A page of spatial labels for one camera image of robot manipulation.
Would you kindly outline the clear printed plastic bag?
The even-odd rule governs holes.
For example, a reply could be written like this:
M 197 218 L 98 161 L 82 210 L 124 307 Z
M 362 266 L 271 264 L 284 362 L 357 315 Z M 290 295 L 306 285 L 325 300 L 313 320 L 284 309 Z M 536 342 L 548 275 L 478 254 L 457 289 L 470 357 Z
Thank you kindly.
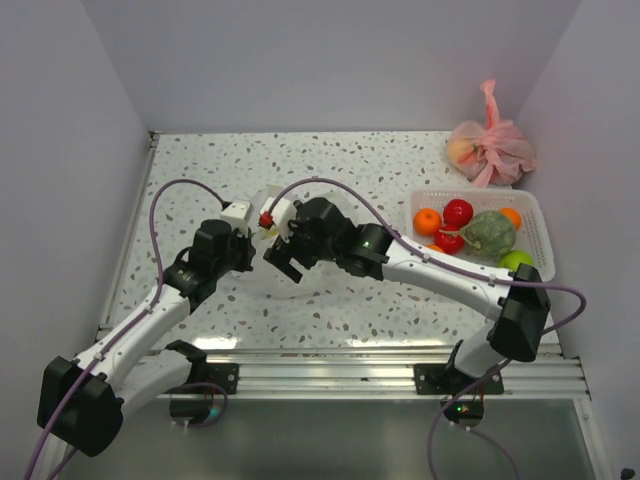
M 278 230 L 274 228 L 265 231 L 257 226 L 260 208 L 281 190 L 281 186 L 267 185 L 251 198 L 252 205 L 255 207 L 251 222 L 256 227 L 252 233 L 252 244 L 256 249 L 256 255 L 252 260 L 253 271 L 235 273 L 236 282 L 254 294 L 270 295 L 278 299 L 302 297 L 336 286 L 345 273 L 335 264 L 318 262 L 311 270 L 306 270 L 299 263 L 292 261 L 291 265 L 302 273 L 300 282 L 295 283 L 263 259 L 266 250 L 276 240 Z

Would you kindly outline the red fruit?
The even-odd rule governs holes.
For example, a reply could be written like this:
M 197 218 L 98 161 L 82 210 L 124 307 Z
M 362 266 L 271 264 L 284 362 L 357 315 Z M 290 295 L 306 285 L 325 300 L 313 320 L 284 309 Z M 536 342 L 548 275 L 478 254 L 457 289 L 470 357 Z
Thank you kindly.
M 444 225 L 434 234 L 434 244 L 444 253 L 455 255 L 460 252 L 466 242 L 454 225 Z
M 473 218 L 473 206 L 462 199 L 451 200 L 443 209 L 442 218 L 446 225 L 454 227 L 464 227 Z

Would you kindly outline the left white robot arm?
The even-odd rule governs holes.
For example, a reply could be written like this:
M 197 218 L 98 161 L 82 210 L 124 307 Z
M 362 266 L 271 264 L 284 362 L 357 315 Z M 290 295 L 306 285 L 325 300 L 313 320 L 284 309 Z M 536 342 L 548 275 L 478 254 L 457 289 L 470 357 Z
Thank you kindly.
M 255 253 L 248 221 L 204 221 L 137 310 L 75 359 L 56 357 L 47 365 L 38 425 L 89 457 L 102 453 L 124 422 L 125 401 L 116 391 L 134 366 L 215 292 L 224 275 L 251 270 Z

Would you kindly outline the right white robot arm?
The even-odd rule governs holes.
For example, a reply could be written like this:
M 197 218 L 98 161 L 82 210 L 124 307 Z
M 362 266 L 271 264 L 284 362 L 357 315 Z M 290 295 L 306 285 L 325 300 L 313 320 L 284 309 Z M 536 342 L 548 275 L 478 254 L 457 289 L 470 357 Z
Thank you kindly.
M 486 324 L 457 344 L 445 369 L 451 389 L 468 392 L 504 360 L 535 360 L 550 310 L 537 269 L 474 264 L 420 246 L 383 225 L 356 225 L 324 197 L 267 199 L 260 227 L 277 229 L 264 259 L 294 282 L 319 262 L 361 278 L 423 288 L 483 315 Z

